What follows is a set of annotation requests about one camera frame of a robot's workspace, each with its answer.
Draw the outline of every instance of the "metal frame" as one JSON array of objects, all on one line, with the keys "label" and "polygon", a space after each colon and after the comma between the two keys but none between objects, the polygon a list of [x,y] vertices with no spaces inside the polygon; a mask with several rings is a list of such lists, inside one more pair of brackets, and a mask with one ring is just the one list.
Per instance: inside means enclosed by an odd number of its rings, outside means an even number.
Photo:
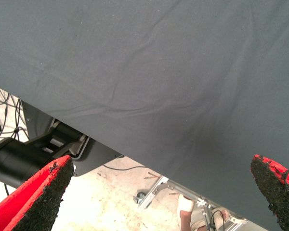
[{"label": "metal frame", "polygon": [[[212,216],[211,210],[218,206],[217,204],[209,201],[208,199],[204,198],[203,196],[195,193],[194,191],[168,179],[165,176],[161,176],[157,182],[153,185],[149,193],[145,196],[145,198],[141,198],[139,200],[139,205],[138,209],[147,209],[154,197],[163,189],[170,189],[170,190],[175,190],[184,196],[196,201],[197,207],[201,208],[202,215],[204,216],[204,220],[206,222],[207,230],[208,231],[213,231],[214,228],[210,225],[210,218]],[[244,224],[248,222],[247,219],[241,218],[240,216],[237,216],[234,213],[230,213],[229,221],[232,223],[226,231],[237,231],[239,230]]]}]

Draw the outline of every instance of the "concrete floor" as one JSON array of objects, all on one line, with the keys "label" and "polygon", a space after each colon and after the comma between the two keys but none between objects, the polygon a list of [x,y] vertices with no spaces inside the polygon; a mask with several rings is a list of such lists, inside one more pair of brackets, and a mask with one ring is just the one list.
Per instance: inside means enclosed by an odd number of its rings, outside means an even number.
[{"label": "concrete floor", "polygon": [[[3,124],[4,105],[0,106],[0,124]],[[6,128],[13,131],[14,109],[9,107]],[[20,133],[20,140],[26,136]],[[128,157],[115,159],[108,166],[129,168],[140,164]],[[73,177],[66,189],[58,218],[53,231],[179,231],[176,214],[178,193],[162,190],[147,210],[140,211],[133,201],[139,191],[147,192],[160,176],[148,168],[128,171],[110,170],[103,166],[91,172]],[[6,197],[0,182],[0,201]],[[195,208],[192,221],[201,218],[200,209]],[[264,231],[265,229],[248,222],[240,231]]]}]

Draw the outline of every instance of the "electrical wire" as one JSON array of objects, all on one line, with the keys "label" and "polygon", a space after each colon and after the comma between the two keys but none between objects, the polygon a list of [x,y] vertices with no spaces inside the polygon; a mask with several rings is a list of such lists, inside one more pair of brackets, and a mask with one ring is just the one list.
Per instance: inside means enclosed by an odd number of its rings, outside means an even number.
[{"label": "electrical wire", "polygon": [[6,123],[6,117],[8,115],[8,105],[5,105],[5,110],[4,110],[4,122],[3,122],[3,126],[2,126],[2,131],[4,130],[5,127],[5,123]]},{"label": "electrical wire", "polygon": [[130,167],[130,168],[126,168],[126,169],[118,169],[118,168],[108,167],[106,165],[103,165],[103,166],[108,168],[108,169],[117,170],[117,171],[127,171],[127,170],[131,170],[131,169],[138,168],[138,167],[148,168],[148,167],[145,167],[145,166],[135,166],[135,167]]},{"label": "electrical wire", "polygon": [[6,185],[6,184],[4,184],[4,188],[5,188],[5,192],[6,192],[6,194],[9,196],[9,195],[10,195],[10,193],[9,193],[9,191],[8,191],[8,187],[7,187],[7,185]]},{"label": "electrical wire", "polygon": [[[221,212],[221,210],[216,210],[216,211],[212,214],[212,216],[211,216],[211,218],[210,218],[210,225],[211,225],[211,222],[212,222],[212,218],[213,218],[213,223],[215,224],[215,222],[214,222],[214,214],[217,213],[217,212],[220,212],[220,213],[222,214],[222,218],[223,218],[223,213]],[[224,219],[223,219],[223,231],[225,231],[225,221],[224,221]]]},{"label": "electrical wire", "polygon": [[[2,129],[1,129],[1,132],[0,132],[0,139],[7,138],[7,137],[2,137],[2,136],[1,136],[2,134],[11,134],[11,133],[12,133],[11,137],[14,136],[14,139],[16,139],[16,137],[17,137],[17,139],[19,140],[19,134],[18,134],[18,132],[19,132],[20,130],[23,131],[24,134],[26,135],[26,137],[29,139],[29,136],[28,136],[28,134],[27,134],[27,130],[24,129],[23,127],[20,127],[20,126],[19,126],[20,120],[22,120],[22,122],[23,122],[24,124],[26,124],[26,123],[25,123],[25,120],[24,120],[24,119],[22,118],[22,116],[21,116],[21,111],[23,111],[23,108],[22,108],[20,99],[18,99],[17,103],[15,103],[15,100],[14,100],[13,96],[10,95],[9,93],[8,93],[7,96],[6,96],[6,95],[2,92],[1,89],[0,89],[0,95],[1,95],[2,98],[4,99],[4,100],[1,100],[1,99],[0,99],[0,105],[5,104],[4,122],[3,122],[3,126],[2,126]],[[9,98],[11,98],[11,100],[12,100],[12,102],[13,102],[13,105],[8,103],[8,99],[9,99]],[[7,114],[8,114],[8,106],[15,108],[15,114],[14,114],[14,117],[15,117],[15,129],[14,129],[14,131],[4,132],[3,130],[4,130],[5,124],[6,124],[6,119],[7,119]]]}]

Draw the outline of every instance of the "dark gray cloth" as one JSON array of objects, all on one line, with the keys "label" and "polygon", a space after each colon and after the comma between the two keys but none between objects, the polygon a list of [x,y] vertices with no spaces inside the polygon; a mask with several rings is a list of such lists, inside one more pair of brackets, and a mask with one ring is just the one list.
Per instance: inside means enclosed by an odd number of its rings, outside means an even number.
[{"label": "dark gray cloth", "polygon": [[250,162],[289,168],[289,1],[0,0],[0,87],[279,230]]}]

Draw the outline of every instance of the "black cylinder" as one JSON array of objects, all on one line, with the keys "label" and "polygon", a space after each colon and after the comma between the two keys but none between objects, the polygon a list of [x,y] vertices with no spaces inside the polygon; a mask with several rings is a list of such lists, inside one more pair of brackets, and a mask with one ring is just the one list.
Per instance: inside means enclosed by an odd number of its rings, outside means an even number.
[{"label": "black cylinder", "polygon": [[46,164],[51,154],[13,140],[0,150],[0,181],[18,188]]}]

